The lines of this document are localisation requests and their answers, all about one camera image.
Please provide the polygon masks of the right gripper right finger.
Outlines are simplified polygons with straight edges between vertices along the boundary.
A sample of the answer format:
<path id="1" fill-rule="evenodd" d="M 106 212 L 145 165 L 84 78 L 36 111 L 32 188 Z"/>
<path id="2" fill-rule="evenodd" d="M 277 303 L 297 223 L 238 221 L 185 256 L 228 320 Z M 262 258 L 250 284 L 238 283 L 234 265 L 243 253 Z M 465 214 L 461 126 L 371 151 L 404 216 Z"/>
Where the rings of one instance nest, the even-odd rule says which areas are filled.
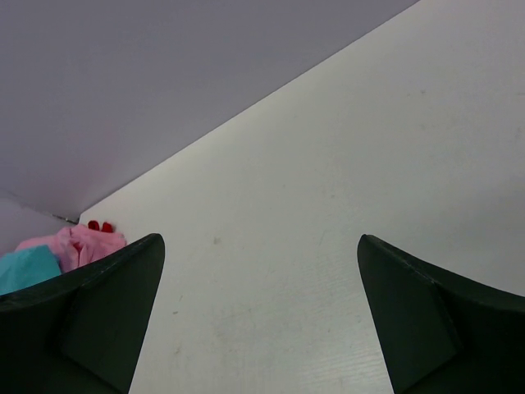
<path id="1" fill-rule="evenodd" d="M 396 393 L 522 393 L 524 299 L 364 235 L 359 273 Z"/>

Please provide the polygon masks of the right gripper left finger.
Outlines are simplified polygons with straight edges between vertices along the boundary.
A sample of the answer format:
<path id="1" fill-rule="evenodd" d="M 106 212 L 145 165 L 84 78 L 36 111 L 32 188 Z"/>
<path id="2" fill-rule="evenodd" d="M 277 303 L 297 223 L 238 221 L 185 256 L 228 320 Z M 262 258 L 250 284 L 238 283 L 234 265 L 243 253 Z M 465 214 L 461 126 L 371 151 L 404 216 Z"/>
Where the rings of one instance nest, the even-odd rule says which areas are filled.
<path id="1" fill-rule="evenodd" d="M 161 235 L 1 297 L 3 393 L 127 393 L 165 261 Z"/>

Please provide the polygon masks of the teal t-shirt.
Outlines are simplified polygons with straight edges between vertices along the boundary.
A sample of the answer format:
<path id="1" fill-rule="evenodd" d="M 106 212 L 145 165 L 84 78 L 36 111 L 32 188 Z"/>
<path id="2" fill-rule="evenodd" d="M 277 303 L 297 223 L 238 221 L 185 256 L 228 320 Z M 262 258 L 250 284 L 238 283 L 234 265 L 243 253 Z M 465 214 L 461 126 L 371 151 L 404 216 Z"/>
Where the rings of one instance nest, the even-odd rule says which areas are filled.
<path id="1" fill-rule="evenodd" d="M 1 257 L 1 295 L 45 282 L 61 273 L 57 256 L 46 245 L 5 254 Z"/>

